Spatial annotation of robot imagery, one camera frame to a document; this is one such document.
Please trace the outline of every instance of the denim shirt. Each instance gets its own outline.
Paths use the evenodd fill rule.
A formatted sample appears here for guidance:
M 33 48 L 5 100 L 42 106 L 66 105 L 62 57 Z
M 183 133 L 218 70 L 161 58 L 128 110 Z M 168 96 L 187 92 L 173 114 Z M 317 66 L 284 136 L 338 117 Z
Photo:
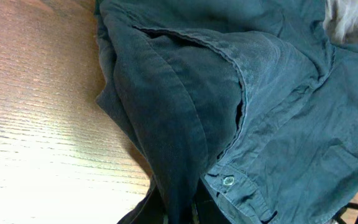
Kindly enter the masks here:
M 323 0 L 96 2 L 97 102 L 149 162 L 170 223 L 200 177 L 233 223 L 324 223 L 358 191 L 358 45 Z

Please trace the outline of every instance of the garment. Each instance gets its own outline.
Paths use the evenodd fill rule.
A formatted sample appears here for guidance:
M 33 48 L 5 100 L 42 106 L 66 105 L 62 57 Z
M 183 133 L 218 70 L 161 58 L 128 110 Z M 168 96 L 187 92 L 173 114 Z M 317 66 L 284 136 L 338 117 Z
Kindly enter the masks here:
M 324 1 L 103 0 L 95 15 L 97 103 L 169 223 L 188 223 L 199 178 L 232 223 L 324 223 L 358 191 L 358 45 L 330 43 Z
M 326 0 L 323 26 L 332 42 L 358 44 L 358 0 Z

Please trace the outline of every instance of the dark blue fabric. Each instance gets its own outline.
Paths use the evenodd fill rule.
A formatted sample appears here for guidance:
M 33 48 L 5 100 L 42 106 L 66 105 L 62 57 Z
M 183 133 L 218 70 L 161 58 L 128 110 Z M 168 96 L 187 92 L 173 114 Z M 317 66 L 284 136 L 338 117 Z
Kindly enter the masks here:
M 358 45 L 330 44 L 323 0 L 103 0 L 95 14 L 97 102 L 149 162 L 170 223 L 200 177 L 233 223 L 324 223 L 358 191 Z

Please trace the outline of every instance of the wood grain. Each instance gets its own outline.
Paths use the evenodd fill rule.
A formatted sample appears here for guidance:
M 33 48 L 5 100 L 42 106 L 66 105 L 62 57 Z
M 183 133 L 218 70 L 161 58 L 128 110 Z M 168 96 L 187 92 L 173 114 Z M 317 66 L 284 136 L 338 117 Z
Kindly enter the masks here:
M 0 223 L 116 223 L 148 189 L 146 161 L 94 103 L 93 4 L 0 0 Z

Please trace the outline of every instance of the wooden table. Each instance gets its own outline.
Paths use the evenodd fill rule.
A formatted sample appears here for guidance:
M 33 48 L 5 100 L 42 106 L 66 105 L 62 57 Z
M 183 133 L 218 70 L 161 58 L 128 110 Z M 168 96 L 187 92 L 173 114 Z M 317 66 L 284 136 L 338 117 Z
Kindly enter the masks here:
M 150 169 L 96 105 L 93 0 L 0 0 L 0 223 L 116 223 Z

